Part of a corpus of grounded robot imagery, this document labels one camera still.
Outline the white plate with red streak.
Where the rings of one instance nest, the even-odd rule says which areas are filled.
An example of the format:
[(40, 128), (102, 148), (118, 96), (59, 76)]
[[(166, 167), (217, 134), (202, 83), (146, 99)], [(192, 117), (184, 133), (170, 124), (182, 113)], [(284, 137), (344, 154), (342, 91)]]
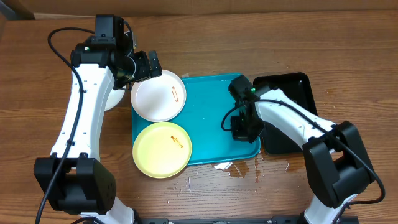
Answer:
[(134, 111), (151, 122), (169, 121), (185, 106), (187, 91), (182, 79), (175, 73), (163, 70), (161, 76), (135, 82), (131, 90)]

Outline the white plate with faint stain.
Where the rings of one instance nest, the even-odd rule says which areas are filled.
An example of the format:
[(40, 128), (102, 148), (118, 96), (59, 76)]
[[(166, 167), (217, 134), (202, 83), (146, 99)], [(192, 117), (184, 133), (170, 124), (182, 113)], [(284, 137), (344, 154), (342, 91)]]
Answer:
[(106, 101), (105, 111), (114, 108), (123, 98), (125, 90), (111, 90)]

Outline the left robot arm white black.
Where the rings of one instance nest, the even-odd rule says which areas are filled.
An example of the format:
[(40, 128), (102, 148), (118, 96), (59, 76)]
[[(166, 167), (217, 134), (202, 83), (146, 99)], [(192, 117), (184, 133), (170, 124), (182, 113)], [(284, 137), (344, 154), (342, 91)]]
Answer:
[(65, 64), (72, 86), (61, 132), (48, 157), (35, 160), (34, 176), (45, 204), (77, 216), (80, 223), (139, 223), (136, 211), (116, 195), (114, 175), (100, 161), (100, 135), (110, 94), (159, 77), (155, 51), (135, 52), (133, 31), (123, 18), (103, 14)]

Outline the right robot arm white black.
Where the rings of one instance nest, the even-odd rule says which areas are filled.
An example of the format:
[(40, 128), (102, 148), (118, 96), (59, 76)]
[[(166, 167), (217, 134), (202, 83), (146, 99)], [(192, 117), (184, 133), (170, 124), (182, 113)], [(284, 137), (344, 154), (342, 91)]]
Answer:
[(237, 116), (229, 131), (238, 141), (259, 137), (271, 154), (302, 151), (314, 197), (294, 223), (358, 223), (343, 216), (355, 198), (373, 182), (380, 183), (357, 127), (349, 121), (335, 124), (318, 117), (308, 77), (291, 73), (233, 79), (228, 91)]

